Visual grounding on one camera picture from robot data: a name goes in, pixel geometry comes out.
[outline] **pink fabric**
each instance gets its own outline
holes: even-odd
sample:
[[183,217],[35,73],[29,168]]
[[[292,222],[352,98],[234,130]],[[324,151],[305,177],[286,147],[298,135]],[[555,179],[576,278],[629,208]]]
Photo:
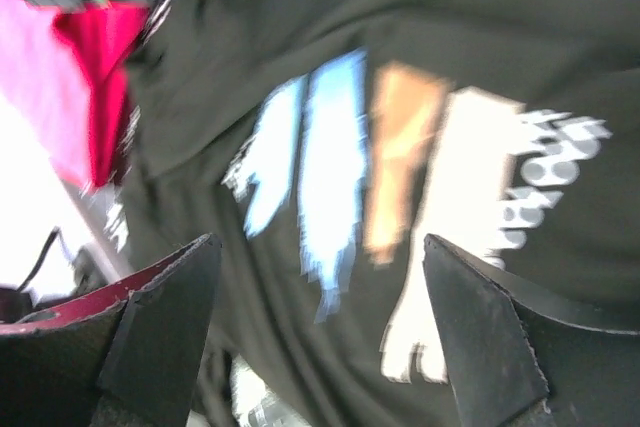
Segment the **pink fabric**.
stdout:
[[130,107],[122,60],[145,8],[114,4],[78,14],[0,0],[0,93],[30,122],[60,176],[107,183]]

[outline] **black cable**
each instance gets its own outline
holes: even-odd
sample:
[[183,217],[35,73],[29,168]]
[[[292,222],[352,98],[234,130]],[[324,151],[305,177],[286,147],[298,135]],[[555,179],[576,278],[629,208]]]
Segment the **black cable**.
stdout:
[[53,230],[51,230],[49,237],[47,237],[47,240],[42,246],[42,250],[40,251],[40,255],[38,256],[38,260],[36,260],[36,263],[33,266],[33,269],[31,269],[31,272],[29,272],[29,275],[24,280],[24,282],[20,284],[20,287],[16,289],[18,292],[22,292],[24,289],[26,289],[31,283],[31,281],[35,278],[35,276],[38,275],[38,272],[40,272],[40,269],[42,268],[42,265],[44,264],[44,261],[47,258],[47,254],[51,250],[51,246],[60,235],[61,235],[60,227],[54,227]]

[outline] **red fabric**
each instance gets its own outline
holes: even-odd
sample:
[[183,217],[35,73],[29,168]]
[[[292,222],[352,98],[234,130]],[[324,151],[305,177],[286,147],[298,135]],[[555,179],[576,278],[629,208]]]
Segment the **red fabric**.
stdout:
[[77,14],[0,0],[0,93],[29,121],[57,173],[109,182],[130,106],[122,60],[146,20],[114,3]]

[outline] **black t-shirt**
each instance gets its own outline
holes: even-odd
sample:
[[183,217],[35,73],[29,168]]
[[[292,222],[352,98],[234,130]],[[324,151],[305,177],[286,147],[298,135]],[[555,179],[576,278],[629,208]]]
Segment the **black t-shirt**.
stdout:
[[639,300],[639,11],[303,1],[174,0],[132,58],[134,263],[222,238],[215,425],[229,352],[314,427],[456,426],[426,233],[563,295]]

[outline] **dark fabric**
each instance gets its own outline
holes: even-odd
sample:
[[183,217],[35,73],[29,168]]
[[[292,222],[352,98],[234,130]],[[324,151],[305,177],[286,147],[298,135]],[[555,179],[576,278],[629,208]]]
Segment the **dark fabric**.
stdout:
[[[291,196],[259,235],[248,239],[245,233],[256,184],[248,182],[238,196],[223,183],[242,164],[265,99],[308,74],[301,94],[307,112],[314,79],[330,70],[329,61],[356,49],[365,57],[361,94],[369,127],[376,122],[371,100],[377,75],[390,62],[449,79],[447,108],[478,90],[480,104],[492,96],[517,104],[517,123],[528,138],[510,152],[515,166],[502,201],[511,203],[497,211],[504,217],[498,222],[504,243],[494,246],[499,252],[485,253],[488,260],[495,257],[507,270],[573,298],[639,300],[634,237],[640,216],[632,187],[640,176],[634,154],[640,124],[635,3],[173,0],[167,21],[129,63],[141,117],[123,201],[135,266],[203,232],[222,239],[221,291],[206,354],[211,362],[201,373],[210,385],[201,384],[199,394],[212,423],[234,425],[225,377],[229,357],[240,354],[314,426],[459,425],[450,387],[418,372],[424,345],[409,345],[408,378],[402,365],[400,378],[381,372],[383,340],[409,271],[409,232],[402,233],[393,262],[381,268],[360,245],[358,230],[349,293],[340,296],[339,312],[316,323],[321,289],[317,278],[301,275],[304,220],[296,206],[303,136]],[[304,122],[300,131],[306,132],[309,118]],[[492,119],[473,122],[473,141],[461,143],[470,153],[495,135]],[[333,142],[338,127],[334,138],[325,139],[334,163],[342,155]],[[407,208],[412,227],[426,201],[417,187],[437,167],[422,157],[418,164]],[[473,167],[465,167],[466,191],[452,190],[460,201],[488,175]],[[370,180],[354,196],[362,205],[373,195]],[[337,205],[334,187],[334,179],[325,177],[317,181],[324,197],[309,195],[330,208]],[[452,204],[451,216],[464,223],[462,207]],[[414,314],[416,331],[429,322],[426,305],[424,322]]]

